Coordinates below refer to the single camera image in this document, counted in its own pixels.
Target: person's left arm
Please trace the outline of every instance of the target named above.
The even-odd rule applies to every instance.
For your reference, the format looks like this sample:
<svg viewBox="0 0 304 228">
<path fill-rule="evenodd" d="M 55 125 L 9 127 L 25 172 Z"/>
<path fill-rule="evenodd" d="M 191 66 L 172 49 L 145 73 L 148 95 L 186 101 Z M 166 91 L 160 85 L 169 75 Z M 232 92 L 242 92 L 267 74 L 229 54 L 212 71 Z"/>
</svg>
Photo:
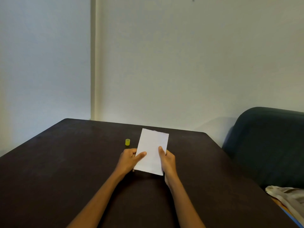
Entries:
<svg viewBox="0 0 304 228">
<path fill-rule="evenodd" d="M 121 153 L 114 172 L 67 228 L 96 228 L 98 226 L 117 184 L 135 167 L 137 162 L 146 156 L 146 152 L 135 156 L 136 150 L 125 149 Z"/>
</svg>

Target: hand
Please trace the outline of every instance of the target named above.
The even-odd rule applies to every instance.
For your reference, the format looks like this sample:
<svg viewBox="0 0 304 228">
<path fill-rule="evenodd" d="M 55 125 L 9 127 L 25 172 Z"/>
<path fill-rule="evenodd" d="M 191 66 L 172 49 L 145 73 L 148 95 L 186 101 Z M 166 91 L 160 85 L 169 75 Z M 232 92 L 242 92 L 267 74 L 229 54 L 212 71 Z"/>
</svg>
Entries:
<svg viewBox="0 0 304 228">
<path fill-rule="evenodd" d="M 125 149 L 119 158 L 118 164 L 115 168 L 116 173 L 124 177 L 129 173 L 143 157 L 147 155 L 147 152 L 141 152 L 135 156 L 137 149 Z"/>
<path fill-rule="evenodd" d="M 165 153 L 161 146 L 158 147 L 158 153 L 159 153 L 159 157 L 161 158 L 162 168 L 165 172 L 165 183 L 167 184 L 167 186 L 169 186 L 170 181 L 172 179 L 175 178 L 178 179 L 176 164 L 175 164 L 175 156 L 169 150 L 167 150 L 167 153 Z"/>
</svg>

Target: person's right arm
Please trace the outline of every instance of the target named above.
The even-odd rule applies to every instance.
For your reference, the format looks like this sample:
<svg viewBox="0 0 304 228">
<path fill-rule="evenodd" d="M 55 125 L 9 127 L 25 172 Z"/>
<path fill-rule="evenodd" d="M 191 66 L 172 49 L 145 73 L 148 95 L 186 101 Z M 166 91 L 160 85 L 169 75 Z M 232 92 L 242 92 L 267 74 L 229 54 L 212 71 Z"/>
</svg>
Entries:
<svg viewBox="0 0 304 228">
<path fill-rule="evenodd" d="M 165 172 L 165 182 L 173 196 L 178 222 L 181 228 L 206 228 L 194 209 L 176 171 L 175 156 L 160 146 L 158 148 L 162 168 Z"/>
</svg>

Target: forearm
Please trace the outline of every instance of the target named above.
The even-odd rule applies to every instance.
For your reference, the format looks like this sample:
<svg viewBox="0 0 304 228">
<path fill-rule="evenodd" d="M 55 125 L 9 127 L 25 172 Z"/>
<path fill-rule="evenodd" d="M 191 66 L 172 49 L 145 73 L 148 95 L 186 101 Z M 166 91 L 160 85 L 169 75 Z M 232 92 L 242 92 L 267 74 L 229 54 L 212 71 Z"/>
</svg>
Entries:
<svg viewBox="0 0 304 228">
<path fill-rule="evenodd" d="M 123 175 L 113 172 L 67 228 L 96 228 L 115 187 L 122 179 Z"/>
<path fill-rule="evenodd" d="M 168 179 L 181 228 L 205 228 L 178 176 Z"/>
</svg>

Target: dark brown table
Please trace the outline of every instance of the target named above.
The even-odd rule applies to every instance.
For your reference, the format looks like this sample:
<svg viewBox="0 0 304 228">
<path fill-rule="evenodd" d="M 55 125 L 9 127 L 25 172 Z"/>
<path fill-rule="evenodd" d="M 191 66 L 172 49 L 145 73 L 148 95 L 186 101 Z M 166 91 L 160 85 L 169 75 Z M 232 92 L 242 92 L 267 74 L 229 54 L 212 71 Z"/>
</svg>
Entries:
<svg viewBox="0 0 304 228">
<path fill-rule="evenodd" d="M 205 133 L 64 119 L 0 158 L 0 227 L 66 227 L 114 170 L 125 139 L 169 133 L 179 177 L 206 227 L 288 227 L 293 221 Z M 163 176 L 129 173 L 100 227 L 178 227 Z"/>
</svg>

